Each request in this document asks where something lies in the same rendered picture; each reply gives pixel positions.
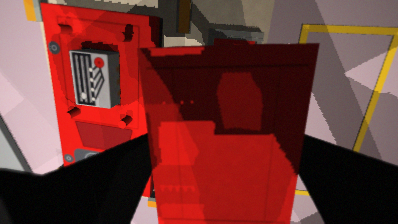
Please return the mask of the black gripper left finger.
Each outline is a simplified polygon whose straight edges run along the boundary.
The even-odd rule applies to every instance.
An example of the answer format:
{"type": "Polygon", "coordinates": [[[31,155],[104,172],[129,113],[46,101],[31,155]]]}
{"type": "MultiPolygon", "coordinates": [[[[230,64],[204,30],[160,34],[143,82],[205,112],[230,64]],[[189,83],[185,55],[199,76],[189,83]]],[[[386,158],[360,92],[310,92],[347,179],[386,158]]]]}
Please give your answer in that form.
{"type": "Polygon", "coordinates": [[[151,173],[147,133],[45,174],[0,168],[0,224],[131,224],[151,173]]]}

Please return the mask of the red translucent shell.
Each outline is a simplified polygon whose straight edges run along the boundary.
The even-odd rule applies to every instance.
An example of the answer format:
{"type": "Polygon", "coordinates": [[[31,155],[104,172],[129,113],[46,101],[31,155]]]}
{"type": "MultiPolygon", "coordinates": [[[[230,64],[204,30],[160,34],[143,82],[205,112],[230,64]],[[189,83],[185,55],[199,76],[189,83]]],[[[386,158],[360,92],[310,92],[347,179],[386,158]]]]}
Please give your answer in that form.
{"type": "Polygon", "coordinates": [[[137,48],[159,224],[290,224],[318,49],[137,48]]]}

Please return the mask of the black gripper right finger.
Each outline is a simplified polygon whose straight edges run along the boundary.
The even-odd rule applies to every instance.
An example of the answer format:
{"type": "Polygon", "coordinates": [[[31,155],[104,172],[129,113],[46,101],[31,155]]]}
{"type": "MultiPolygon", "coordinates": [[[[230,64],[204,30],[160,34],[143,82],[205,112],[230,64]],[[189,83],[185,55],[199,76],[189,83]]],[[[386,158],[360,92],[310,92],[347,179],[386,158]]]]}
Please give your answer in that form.
{"type": "Polygon", "coordinates": [[[305,134],[298,174],[325,224],[398,224],[398,165],[305,134]]]}

